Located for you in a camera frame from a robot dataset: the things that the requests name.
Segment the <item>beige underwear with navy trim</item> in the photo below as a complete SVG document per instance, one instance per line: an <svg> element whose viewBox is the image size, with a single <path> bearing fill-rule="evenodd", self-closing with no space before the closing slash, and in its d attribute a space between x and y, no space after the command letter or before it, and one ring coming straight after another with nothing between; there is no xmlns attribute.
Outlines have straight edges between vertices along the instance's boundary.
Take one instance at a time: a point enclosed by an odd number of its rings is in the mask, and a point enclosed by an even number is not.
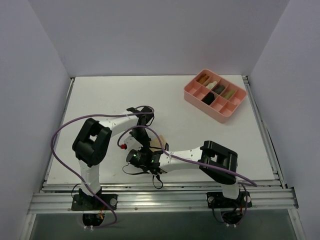
<svg viewBox="0 0 320 240"><path fill-rule="evenodd" d="M159 139L157 137L154 137L150 141L150 148L161 148L161 144L162 144L163 147L165 147L165 145L167 143L165 138L162 135L159 135Z"/></svg>

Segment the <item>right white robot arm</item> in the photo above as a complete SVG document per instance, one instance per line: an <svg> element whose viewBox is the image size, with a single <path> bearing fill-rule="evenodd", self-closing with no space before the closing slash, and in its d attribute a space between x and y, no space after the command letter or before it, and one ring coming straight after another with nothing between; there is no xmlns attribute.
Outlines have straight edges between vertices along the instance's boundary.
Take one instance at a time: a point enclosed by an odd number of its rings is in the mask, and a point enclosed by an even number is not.
<svg viewBox="0 0 320 240"><path fill-rule="evenodd" d="M227 206L240 201L240 187L235 176L238 166L238 154L211 140L190 150L151 151L146 148L131 149L126 162L155 176L173 171L199 169L222 186L222 200Z"/></svg>

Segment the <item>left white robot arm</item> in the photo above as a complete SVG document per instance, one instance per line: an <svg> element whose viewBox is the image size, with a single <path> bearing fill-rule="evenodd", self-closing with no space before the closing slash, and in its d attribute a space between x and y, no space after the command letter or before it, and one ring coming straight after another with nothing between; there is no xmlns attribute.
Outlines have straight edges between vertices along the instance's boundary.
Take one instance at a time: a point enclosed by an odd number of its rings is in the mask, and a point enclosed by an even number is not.
<svg viewBox="0 0 320 240"><path fill-rule="evenodd" d="M100 206L101 184L99 166L107 154L112 137L138 126L130 131L133 138L129 149L149 147L151 139L142 126L147 126L154 119L154 109L150 106L127 108L119 115L108 115L105 120L88 118L72 144L72 150L79 160L80 175L84 179L79 194L83 195L83 204L90 210Z"/></svg>

